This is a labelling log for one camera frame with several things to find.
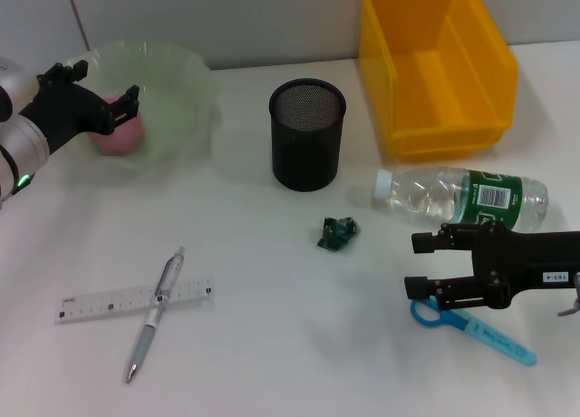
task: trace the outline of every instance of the ruler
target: ruler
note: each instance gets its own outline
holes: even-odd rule
[[[157,302],[156,288],[157,284],[153,284],[63,298],[56,306],[55,323],[62,325],[147,311]],[[178,282],[171,290],[166,306],[173,307],[186,303],[201,304],[205,301],[212,301],[214,294],[214,283],[211,278]]]

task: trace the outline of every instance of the pink ball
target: pink ball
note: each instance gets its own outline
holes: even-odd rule
[[[103,99],[107,103],[112,103],[116,102],[118,97],[105,97]],[[141,115],[137,113],[135,118],[117,127],[109,136],[93,132],[87,134],[103,156],[123,156],[135,149],[143,138],[144,132]]]

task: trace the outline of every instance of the yellow storage box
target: yellow storage box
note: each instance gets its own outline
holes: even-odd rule
[[[511,124],[517,63],[481,0],[361,0],[362,77],[404,160],[487,148]]]

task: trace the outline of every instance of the silver pen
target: silver pen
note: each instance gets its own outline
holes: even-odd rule
[[[155,331],[160,324],[161,315],[165,311],[165,305],[171,295],[171,289],[175,285],[179,272],[181,271],[184,254],[185,248],[180,247],[178,252],[168,260],[163,268],[161,278],[159,279],[155,289],[155,306],[151,308],[147,314],[145,324],[141,328],[135,349],[130,356],[129,366],[127,367],[127,373],[125,376],[126,383],[130,383],[133,380],[145,361],[145,355],[147,355],[147,351],[149,351],[149,347],[153,342]]]

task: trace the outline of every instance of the plastic water bottle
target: plastic water bottle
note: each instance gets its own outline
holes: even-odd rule
[[[374,206],[429,228],[499,220],[514,231],[532,233],[546,217],[547,187],[536,179],[459,168],[379,170]]]

